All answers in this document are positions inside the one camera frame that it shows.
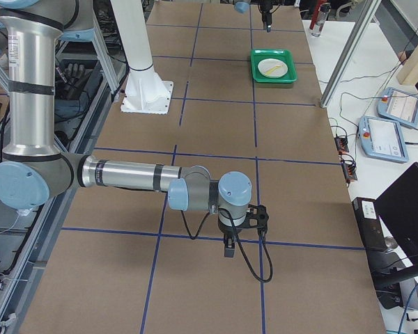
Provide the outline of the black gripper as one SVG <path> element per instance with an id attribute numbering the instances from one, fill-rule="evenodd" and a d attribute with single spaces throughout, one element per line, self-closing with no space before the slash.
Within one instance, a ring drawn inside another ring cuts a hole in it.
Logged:
<path id="1" fill-rule="evenodd" d="M 235 255 L 235 233 L 232 226 L 227 226 L 222 222 L 218 223 L 218 228 L 224 234 L 224 257 L 233 258 Z M 237 225 L 235 230 L 237 234 L 240 234 L 243 229 L 246 228 L 244 223 Z"/>
<path id="2" fill-rule="evenodd" d="M 260 0 L 259 11 L 262 14 L 263 29 L 266 32 L 271 32 L 272 29 L 272 0 Z"/>

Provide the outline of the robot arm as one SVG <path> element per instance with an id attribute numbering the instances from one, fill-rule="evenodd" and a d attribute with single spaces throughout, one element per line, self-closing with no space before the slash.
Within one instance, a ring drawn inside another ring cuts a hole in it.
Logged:
<path id="1" fill-rule="evenodd" d="M 0 163 L 0 201 L 31 209 L 68 189 L 111 186 L 167 195 L 170 208 L 218 216 L 224 254 L 240 247 L 251 217 L 251 182 L 240 172 L 213 180 L 190 168 L 96 159 L 54 144 L 55 47 L 64 33 L 94 26 L 91 1 L 0 1 L 8 32 L 10 143 Z"/>
<path id="2" fill-rule="evenodd" d="M 263 29 L 268 33 L 272 29 L 272 9 L 274 4 L 271 0 L 235 0 L 231 1 L 235 10 L 238 13 L 247 12 L 253 5 L 258 6 L 258 11 L 261 14 L 261 21 Z"/>

